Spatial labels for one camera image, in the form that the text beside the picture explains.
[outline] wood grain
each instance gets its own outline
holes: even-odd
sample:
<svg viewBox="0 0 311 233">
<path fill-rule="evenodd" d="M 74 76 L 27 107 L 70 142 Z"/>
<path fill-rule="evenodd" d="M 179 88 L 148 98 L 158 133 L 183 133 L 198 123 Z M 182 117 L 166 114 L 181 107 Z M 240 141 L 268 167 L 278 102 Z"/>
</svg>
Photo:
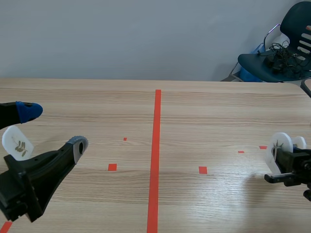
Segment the wood grain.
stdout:
<svg viewBox="0 0 311 233">
<path fill-rule="evenodd" d="M 34 154 L 74 135 L 89 139 L 44 216 L 34 223 L 23 216 L 10 232 L 145 233 L 156 89 L 162 90 L 159 233 L 309 231 L 306 187 L 267 183 L 259 149 L 275 132 L 311 142 L 311 99 L 298 86 L 0 79 L 1 102 L 44 108 L 37 120 L 18 125 Z M 107 171 L 109 163 L 118 164 L 117 172 Z M 199 166 L 211 175 L 200 175 Z M 0 161 L 0 172 L 6 169 Z"/>
</svg>

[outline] small red square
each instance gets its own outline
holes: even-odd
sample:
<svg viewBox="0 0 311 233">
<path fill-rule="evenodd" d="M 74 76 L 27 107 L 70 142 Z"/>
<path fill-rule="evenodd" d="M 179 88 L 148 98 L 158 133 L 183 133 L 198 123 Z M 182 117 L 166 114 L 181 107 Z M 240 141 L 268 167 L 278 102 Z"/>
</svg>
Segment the small red square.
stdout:
<svg viewBox="0 0 311 233">
<path fill-rule="evenodd" d="M 116 171 L 116 170 L 117 170 L 117 164 L 108 165 L 108 171 Z"/>
<path fill-rule="evenodd" d="M 199 173 L 200 174 L 207 174 L 207 167 L 206 166 L 200 166 L 199 167 Z"/>
</svg>

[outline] black chair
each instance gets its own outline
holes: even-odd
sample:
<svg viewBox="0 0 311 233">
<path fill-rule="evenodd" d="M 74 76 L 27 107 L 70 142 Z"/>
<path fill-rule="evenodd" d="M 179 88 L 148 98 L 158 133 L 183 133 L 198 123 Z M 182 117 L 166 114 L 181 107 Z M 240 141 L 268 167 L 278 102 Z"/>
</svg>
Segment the black chair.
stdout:
<svg viewBox="0 0 311 233">
<path fill-rule="evenodd" d="M 295 4 L 288 11 L 282 23 L 276 25 L 269 33 L 277 26 L 280 26 L 281 32 L 290 39 L 287 47 L 288 51 L 305 58 L 301 63 L 304 66 L 302 75 L 288 77 L 282 73 L 274 73 L 272 69 L 263 63 L 266 58 L 265 55 L 272 54 L 272 51 L 264 52 L 261 54 L 262 56 L 241 54 L 238 57 L 240 65 L 254 76 L 270 83 L 296 81 L 311 77 L 311 62 L 309 62 L 311 60 L 311 2 L 303 1 Z"/>
</svg>

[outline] chair seat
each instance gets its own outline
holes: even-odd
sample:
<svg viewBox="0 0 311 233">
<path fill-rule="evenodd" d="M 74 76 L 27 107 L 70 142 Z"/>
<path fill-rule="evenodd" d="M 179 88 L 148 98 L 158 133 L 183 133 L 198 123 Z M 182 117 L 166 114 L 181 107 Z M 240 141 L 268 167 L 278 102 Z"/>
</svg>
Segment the chair seat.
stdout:
<svg viewBox="0 0 311 233">
<path fill-rule="evenodd" d="M 272 54 L 272 51 L 262 53 L 262 55 L 269 54 Z M 277 83 L 296 81 L 299 79 L 299 77 L 289 78 L 281 73 L 275 74 L 269 67 L 267 67 L 263 63 L 265 58 L 265 56 L 259 56 L 257 54 L 241 54 L 238 57 L 238 61 L 244 69 L 265 82 Z M 300 77 L 300 79 L 308 77 L 311 77 L 311 72 L 306 71 L 304 72 L 303 77 Z"/>
</svg>

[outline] black cable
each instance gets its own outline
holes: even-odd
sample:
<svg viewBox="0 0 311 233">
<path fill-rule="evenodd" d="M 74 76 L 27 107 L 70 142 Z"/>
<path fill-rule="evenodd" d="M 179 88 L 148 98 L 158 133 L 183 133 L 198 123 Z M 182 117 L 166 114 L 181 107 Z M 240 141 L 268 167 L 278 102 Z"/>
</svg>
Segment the black cable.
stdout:
<svg viewBox="0 0 311 233">
<path fill-rule="evenodd" d="M 267 57 L 267 56 L 276 57 L 277 60 L 275 62 L 278 62 L 277 68 L 279 69 L 279 72 L 281 72 L 283 75 L 289 78 L 303 79 L 304 78 L 302 77 L 303 73 L 305 71 L 309 71 L 309 70 L 304 70 L 303 68 L 309 65 L 311 59 L 309 59 L 309 61 L 306 64 L 302 65 L 304 60 L 299 59 L 299 57 L 304 57 L 304 56 L 289 52 L 287 49 L 288 45 L 286 46 L 284 45 L 285 42 L 287 42 L 289 45 L 289 41 L 287 40 L 285 40 L 282 44 L 273 43 L 269 47 L 272 53 L 268 55 L 261 55 L 261 53 L 258 51 L 258 55 L 262 57 Z"/>
</svg>

